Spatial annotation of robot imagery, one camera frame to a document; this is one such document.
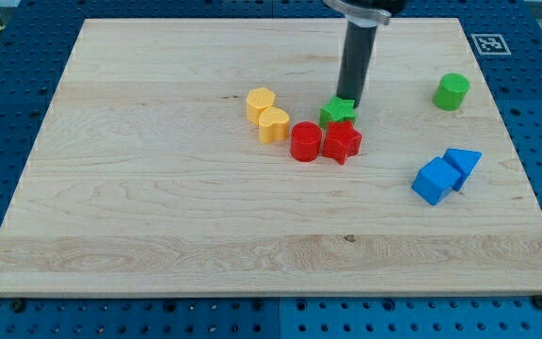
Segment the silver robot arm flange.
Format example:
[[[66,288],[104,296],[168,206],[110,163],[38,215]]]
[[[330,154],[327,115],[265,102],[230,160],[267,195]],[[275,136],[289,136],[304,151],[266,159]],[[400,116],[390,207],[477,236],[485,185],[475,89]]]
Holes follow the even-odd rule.
[[[323,3],[344,15],[349,23],[360,27],[388,25],[402,12],[408,0],[323,0]]]

